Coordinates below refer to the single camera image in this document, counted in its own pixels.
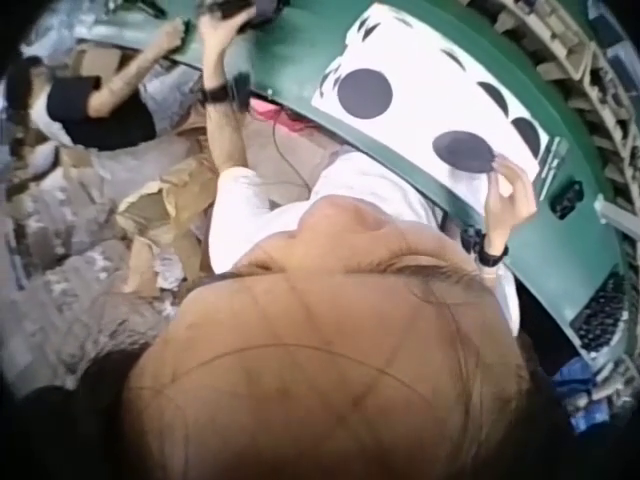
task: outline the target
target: white paper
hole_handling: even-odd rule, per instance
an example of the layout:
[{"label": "white paper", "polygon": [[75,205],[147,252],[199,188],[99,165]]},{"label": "white paper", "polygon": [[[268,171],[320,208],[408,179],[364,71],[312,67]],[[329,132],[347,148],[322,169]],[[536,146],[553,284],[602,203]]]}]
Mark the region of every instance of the white paper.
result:
[{"label": "white paper", "polygon": [[[432,148],[440,134],[467,131],[479,135],[495,152],[535,178],[549,136],[484,67],[440,33],[396,9],[375,4],[347,32],[346,42],[345,51],[327,68],[313,97],[316,108],[395,150],[480,213],[487,192],[486,175],[456,170],[442,162]],[[393,92],[388,109],[375,118],[356,118],[338,98],[345,77],[360,69],[381,73]],[[498,92],[501,106],[486,93],[487,86]],[[375,103],[379,97],[363,103]],[[527,123],[539,137],[539,148],[533,147],[535,157],[511,124],[514,119]],[[501,190],[510,193],[506,181]]]}]

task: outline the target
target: person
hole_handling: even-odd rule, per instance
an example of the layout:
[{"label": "person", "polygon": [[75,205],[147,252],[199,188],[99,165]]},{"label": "person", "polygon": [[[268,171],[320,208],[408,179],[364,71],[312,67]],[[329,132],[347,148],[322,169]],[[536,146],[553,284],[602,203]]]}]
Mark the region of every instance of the person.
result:
[{"label": "person", "polygon": [[154,67],[183,42],[182,19],[167,22],[156,39],[112,79],[52,75],[39,57],[21,58],[5,79],[5,101],[49,139],[99,151],[134,147],[169,133],[195,100],[199,72]]},{"label": "person", "polygon": [[[120,478],[551,478],[567,415],[509,328],[495,269],[428,203],[352,152],[309,201],[268,210],[224,94],[225,49],[254,13],[199,20],[216,276],[132,362],[109,421]],[[536,204],[516,165],[494,168],[497,258]]]}]

